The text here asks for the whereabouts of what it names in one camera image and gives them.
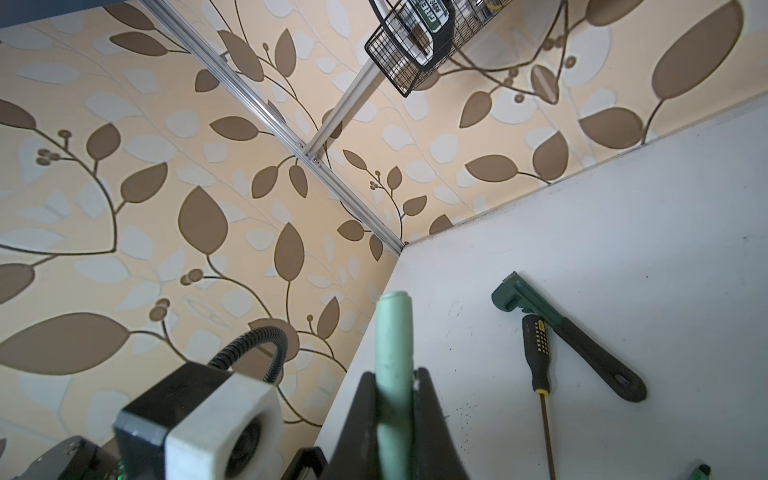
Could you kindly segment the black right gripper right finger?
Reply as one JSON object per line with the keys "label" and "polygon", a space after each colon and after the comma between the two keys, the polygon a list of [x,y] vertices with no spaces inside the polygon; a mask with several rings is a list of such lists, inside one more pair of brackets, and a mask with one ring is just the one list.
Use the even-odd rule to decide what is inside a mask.
{"label": "black right gripper right finger", "polygon": [[415,479],[469,478],[453,444],[431,375],[423,367],[414,372],[413,437]]}

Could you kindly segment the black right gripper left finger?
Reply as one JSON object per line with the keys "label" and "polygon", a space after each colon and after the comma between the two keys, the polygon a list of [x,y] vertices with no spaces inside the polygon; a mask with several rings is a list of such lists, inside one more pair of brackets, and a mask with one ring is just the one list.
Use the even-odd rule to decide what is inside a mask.
{"label": "black right gripper left finger", "polygon": [[378,479],[377,388],[375,374],[360,379],[333,456],[320,478]]}

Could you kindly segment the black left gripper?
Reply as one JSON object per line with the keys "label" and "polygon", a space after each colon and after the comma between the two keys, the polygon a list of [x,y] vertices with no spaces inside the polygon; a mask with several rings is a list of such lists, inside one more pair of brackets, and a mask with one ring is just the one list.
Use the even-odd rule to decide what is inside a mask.
{"label": "black left gripper", "polygon": [[95,443],[70,437],[45,452],[16,479],[115,480],[119,461]]}

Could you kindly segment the light green pen cap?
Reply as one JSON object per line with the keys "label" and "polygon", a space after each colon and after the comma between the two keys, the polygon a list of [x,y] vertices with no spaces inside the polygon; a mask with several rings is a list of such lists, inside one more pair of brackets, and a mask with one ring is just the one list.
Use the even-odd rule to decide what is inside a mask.
{"label": "light green pen cap", "polygon": [[380,477],[410,479],[413,444],[413,310],[404,291],[383,295],[375,312],[376,435]]}

